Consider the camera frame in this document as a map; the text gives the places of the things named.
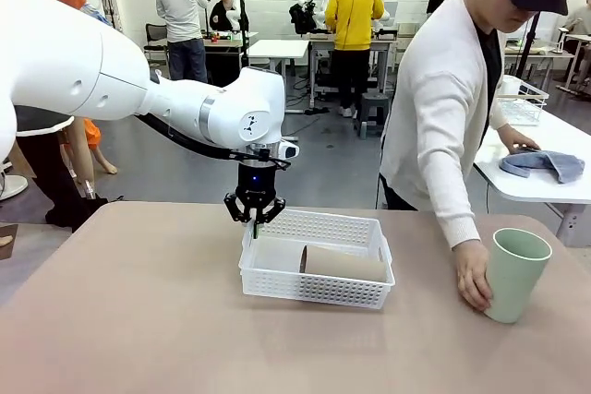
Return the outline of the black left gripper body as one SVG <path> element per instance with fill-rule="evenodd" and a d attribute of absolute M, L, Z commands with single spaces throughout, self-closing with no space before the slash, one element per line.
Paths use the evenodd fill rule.
<path fill-rule="evenodd" d="M 235 194 L 244 208 L 244 215 L 251 216 L 251 211 L 261 213 L 276 198 L 275 166 L 255 167 L 244 163 L 238 164 L 237 187 Z"/>

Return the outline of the person's right hand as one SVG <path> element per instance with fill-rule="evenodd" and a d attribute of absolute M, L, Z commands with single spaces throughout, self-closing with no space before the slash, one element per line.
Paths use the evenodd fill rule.
<path fill-rule="evenodd" d="M 479 240 L 462 242 L 453 249 L 458 292 L 477 311 L 489 309 L 493 298 L 486 278 L 488 250 Z"/>

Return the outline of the person's left hand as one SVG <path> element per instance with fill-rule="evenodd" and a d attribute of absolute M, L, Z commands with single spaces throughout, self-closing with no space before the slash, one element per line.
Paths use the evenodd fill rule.
<path fill-rule="evenodd" d="M 520 149 L 540 150 L 538 144 L 531 138 L 525 136 L 510 125 L 504 125 L 497 130 L 502 144 L 510 154 Z"/>

